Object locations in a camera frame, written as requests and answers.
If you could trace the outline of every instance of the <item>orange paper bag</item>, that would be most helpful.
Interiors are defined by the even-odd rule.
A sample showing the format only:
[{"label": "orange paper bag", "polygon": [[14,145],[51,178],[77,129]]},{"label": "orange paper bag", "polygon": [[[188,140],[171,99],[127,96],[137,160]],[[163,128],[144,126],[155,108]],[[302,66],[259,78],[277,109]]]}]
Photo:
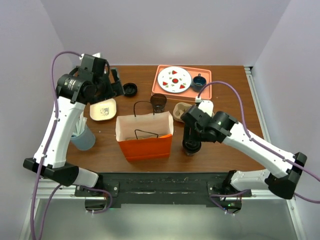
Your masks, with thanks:
[{"label": "orange paper bag", "polygon": [[115,136],[127,161],[168,158],[174,120],[170,112],[118,116]]}]

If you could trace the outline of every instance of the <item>small tan dish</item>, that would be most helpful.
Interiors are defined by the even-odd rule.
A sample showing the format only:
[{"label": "small tan dish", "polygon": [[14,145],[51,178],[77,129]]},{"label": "small tan dish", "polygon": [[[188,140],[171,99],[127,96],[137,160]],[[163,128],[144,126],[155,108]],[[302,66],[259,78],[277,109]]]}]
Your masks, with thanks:
[{"label": "small tan dish", "polygon": [[185,102],[179,102],[175,105],[173,109],[173,119],[178,121],[178,122],[184,122],[181,120],[181,115],[187,111],[192,105],[185,103]]},{"label": "small tan dish", "polygon": [[90,117],[95,121],[110,120],[116,113],[117,105],[113,98],[90,105]]}]

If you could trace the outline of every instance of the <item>wooden table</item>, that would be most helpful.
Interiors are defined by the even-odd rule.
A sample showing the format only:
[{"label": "wooden table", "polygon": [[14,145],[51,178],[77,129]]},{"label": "wooden table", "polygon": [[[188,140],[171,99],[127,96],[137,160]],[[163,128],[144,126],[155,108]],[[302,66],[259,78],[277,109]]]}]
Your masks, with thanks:
[{"label": "wooden table", "polygon": [[[211,70],[213,81],[225,81],[240,94],[247,127],[262,137],[257,112],[250,92],[243,66],[196,66]],[[122,84],[135,83],[138,94],[135,97],[117,97],[117,116],[132,115],[133,105],[137,101],[149,101],[157,66],[117,66]],[[214,112],[224,111],[241,121],[240,105],[235,94],[224,85],[212,87]],[[179,101],[168,100],[166,111],[173,113]],[[93,121],[87,105],[84,116],[87,125],[96,137],[96,143],[88,151],[80,151],[71,143],[67,152],[67,161],[81,168],[95,172],[228,172],[229,170],[254,171],[264,167],[239,152],[220,143],[205,142],[194,156],[186,156],[182,151],[184,124],[174,121],[171,155],[169,159],[151,159],[135,163],[128,162],[116,141],[116,117],[108,121]],[[137,104],[136,112],[140,115],[152,112],[148,104]]]}]

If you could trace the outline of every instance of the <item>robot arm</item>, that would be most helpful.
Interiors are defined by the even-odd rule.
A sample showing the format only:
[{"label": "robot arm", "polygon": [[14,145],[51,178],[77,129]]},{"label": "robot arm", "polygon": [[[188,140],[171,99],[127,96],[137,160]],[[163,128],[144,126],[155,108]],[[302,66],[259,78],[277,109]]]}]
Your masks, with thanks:
[{"label": "robot arm", "polygon": [[[212,112],[212,102],[204,100],[181,116],[185,122],[182,145],[187,154],[199,151],[201,142],[219,142],[231,146],[256,160],[266,169],[249,172],[230,171],[224,181],[225,188],[234,188],[238,191],[269,189],[281,198],[291,199],[302,171],[253,142],[246,134],[244,126],[234,117],[222,111],[212,116]],[[303,153],[292,154],[273,146],[250,131],[249,134],[285,159],[302,167],[305,165],[307,157]]]},{"label": "robot arm", "polygon": [[[57,82],[59,119],[44,158],[41,175],[64,186],[82,185],[92,188],[98,187],[101,176],[66,162],[70,138],[87,103],[95,104],[123,95],[124,89],[116,69],[111,70],[114,83],[110,82],[109,73],[105,73],[107,63],[105,59],[87,54],[84,54],[81,59],[81,66],[76,69],[77,76],[65,74]],[[37,172],[44,146],[55,120],[55,108],[53,108],[40,147],[33,158],[26,158],[23,162],[26,169]]]}]

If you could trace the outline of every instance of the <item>dark glass cup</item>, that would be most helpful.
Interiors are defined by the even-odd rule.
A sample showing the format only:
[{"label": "dark glass cup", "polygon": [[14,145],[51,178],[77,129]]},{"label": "dark glass cup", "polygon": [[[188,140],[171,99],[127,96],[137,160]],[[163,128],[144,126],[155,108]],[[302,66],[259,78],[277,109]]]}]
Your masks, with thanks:
[{"label": "dark glass cup", "polygon": [[155,113],[163,113],[165,111],[165,106],[167,103],[167,98],[161,93],[156,93],[151,96],[150,102],[152,104]]}]

